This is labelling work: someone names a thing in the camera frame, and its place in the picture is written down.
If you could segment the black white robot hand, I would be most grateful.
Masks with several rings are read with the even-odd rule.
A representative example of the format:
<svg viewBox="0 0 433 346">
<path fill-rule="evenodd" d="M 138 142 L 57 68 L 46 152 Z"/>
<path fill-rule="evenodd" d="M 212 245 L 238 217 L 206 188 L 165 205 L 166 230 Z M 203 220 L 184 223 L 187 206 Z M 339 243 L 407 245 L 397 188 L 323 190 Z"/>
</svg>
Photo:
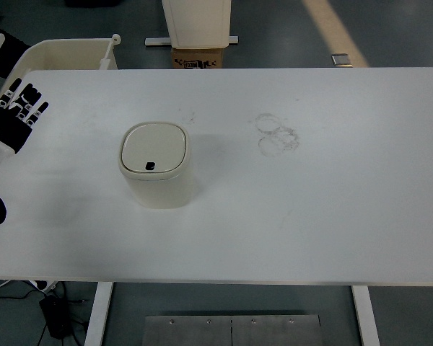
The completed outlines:
<svg viewBox="0 0 433 346">
<path fill-rule="evenodd" d="M 0 163 L 22 149 L 49 106 L 33 84 L 18 90 L 21 83 L 20 78 L 15 79 L 0 96 Z"/>
</svg>

